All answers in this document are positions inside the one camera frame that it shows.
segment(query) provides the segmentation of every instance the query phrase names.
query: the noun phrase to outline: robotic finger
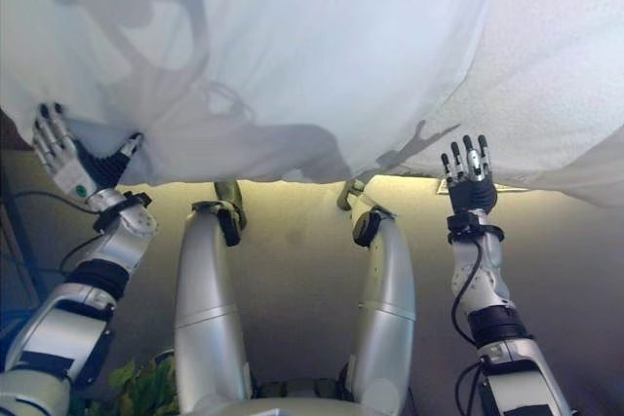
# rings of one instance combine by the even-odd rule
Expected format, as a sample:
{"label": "robotic finger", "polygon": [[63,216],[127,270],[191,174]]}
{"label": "robotic finger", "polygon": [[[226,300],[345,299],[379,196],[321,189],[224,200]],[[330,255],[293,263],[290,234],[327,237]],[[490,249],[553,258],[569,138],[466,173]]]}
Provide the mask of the robotic finger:
{"label": "robotic finger", "polygon": [[459,145],[456,142],[453,142],[450,145],[450,151],[452,151],[452,156],[455,161],[455,173],[457,174],[457,182],[462,182],[466,178],[466,172],[464,170],[464,165],[461,163],[461,153],[459,151]]}
{"label": "robotic finger", "polygon": [[470,177],[470,180],[484,180],[484,169],[479,152],[475,150],[474,146],[472,146],[470,136],[464,135],[463,141],[464,146],[466,147],[466,164],[468,166],[468,176]]}
{"label": "robotic finger", "polygon": [[74,144],[75,137],[73,133],[69,130],[69,127],[67,126],[67,124],[65,123],[65,120],[62,114],[62,107],[60,106],[60,104],[55,102],[55,105],[51,109],[49,109],[49,111],[50,111],[50,116],[52,119],[52,125],[54,126],[54,129],[57,131],[57,135],[60,138],[60,142],[63,148],[65,149],[65,151],[75,152],[76,151],[76,145]]}
{"label": "robotic finger", "polygon": [[491,174],[491,165],[489,162],[488,141],[484,135],[479,135],[479,146],[481,148],[481,161],[483,162],[484,173],[487,177]]}
{"label": "robotic finger", "polygon": [[465,165],[457,142],[450,144],[454,165],[449,155],[442,155],[442,164],[448,184],[448,194],[455,213],[482,209],[489,213],[496,205],[496,189],[491,178],[488,142],[479,135],[479,151],[469,135],[463,137],[466,149]]}

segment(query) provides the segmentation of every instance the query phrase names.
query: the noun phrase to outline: robot forearm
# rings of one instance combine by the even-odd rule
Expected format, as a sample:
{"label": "robot forearm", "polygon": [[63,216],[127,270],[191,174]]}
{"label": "robot forearm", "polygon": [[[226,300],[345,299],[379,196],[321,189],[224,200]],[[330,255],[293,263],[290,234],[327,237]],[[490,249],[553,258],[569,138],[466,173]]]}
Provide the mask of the robot forearm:
{"label": "robot forearm", "polygon": [[[569,415],[562,391],[500,275],[504,235],[488,224],[487,213],[496,204],[488,144],[479,137],[481,154],[467,135],[464,144],[467,172],[456,143],[451,145],[454,170],[449,157],[442,157],[455,213],[448,218],[455,257],[452,319],[457,331],[478,349],[480,371],[487,378],[482,386],[484,411],[487,416]],[[458,308],[466,315],[472,338],[455,321]]]}
{"label": "robot forearm", "polygon": [[[16,387],[16,381],[26,378],[24,372],[30,382],[50,381],[52,376],[60,389],[68,390],[63,384],[66,381],[81,388],[94,382],[106,358],[114,336],[108,324],[156,234],[157,224],[141,197],[106,189],[93,198],[97,200],[90,205],[101,211],[96,226],[103,236],[65,282],[53,290],[12,344],[5,373],[0,375],[4,406],[11,401],[26,404],[16,399],[34,398],[36,402],[30,406],[36,403],[50,412],[59,404],[58,392],[39,395],[32,389]],[[42,388],[50,388],[49,383]]]}

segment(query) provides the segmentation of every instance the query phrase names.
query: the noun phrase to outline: green leaf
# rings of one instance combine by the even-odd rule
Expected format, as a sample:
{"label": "green leaf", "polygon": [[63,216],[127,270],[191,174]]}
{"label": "green leaf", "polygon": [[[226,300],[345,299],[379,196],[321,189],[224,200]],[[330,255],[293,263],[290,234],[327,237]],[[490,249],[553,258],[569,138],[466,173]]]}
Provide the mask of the green leaf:
{"label": "green leaf", "polygon": [[108,385],[111,387],[121,387],[135,375],[135,359],[132,358],[128,363],[118,369],[113,370],[108,376]]}

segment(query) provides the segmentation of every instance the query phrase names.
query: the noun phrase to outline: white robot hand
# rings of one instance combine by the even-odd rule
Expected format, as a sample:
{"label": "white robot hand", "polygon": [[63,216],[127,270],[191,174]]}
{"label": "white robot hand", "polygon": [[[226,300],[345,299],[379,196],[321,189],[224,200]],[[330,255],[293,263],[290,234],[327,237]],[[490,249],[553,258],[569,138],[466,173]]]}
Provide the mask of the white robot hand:
{"label": "white robot hand", "polygon": [[142,142],[142,134],[134,133],[114,154],[96,158],[69,130],[58,103],[39,106],[33,135],[35,153],[46,172],[60,190],[81,202],[115,187]]}

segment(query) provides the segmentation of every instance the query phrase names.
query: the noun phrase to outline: black joint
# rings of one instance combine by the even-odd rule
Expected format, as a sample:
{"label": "black joint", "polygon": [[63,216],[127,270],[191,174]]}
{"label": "black joint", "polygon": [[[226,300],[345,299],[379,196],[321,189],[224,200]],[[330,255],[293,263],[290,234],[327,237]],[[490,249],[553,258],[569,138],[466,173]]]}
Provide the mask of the black joint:
{"label": "black joint", "polygon": [[94,259],[79,264],[65,282],[97,287],[118,301],[124,295],[129,279],[130,274],[120,265],[108,260]]}
{"label": "black joint", "polygon": [[513,307],[486,307],[469,314],[468,323],[477,348],[514,338],[532,339],[518,311]]}
{"label": "black joint", "polygon": [[50,111],[48,111],[48,106],[44,103],[39,104],[39,110],[41,111],[41,115],[46,119],[50,118]]}
{"label": "black joint", "polygon": [[218,224],[228,247],[237,246],[241,242],[241,227],[234,217],[234,209],[223,207],[216,212]]}
{"label": "black joint", "polygon": [[91,354],[87,358],[85,365],[80,373],[76,376],[74,382],[74,388],[76,390],[83,390],[94,384],[96,379],[104,367],[104,362],[108,357],[108,351],[112,344],[115,332],[111,328],[106,328],[104,332],[99,336],[99,339],[94,346]]}
{"label": "black joint", "polygon": [[377,234],[381,223],[381,213],[376,210],[367,211],[353,228],[353,242],[358,246],[369,247]]}
{"label": "black joint", "polygon": [[64,358],[62,356],[24,351],[21,353],[18,365],[16,365],[14,369],[37,370],[54,375],[59,379],[64,379],[73,362],[73,359]]}
{"label": "black joint", "polygon": [[479,216],[471,211],[462,211],[447,218],[448,243],[480,238],[486,233],[493,234],[499,242],[505,239],[505,233],[498,226],[479,224]]}

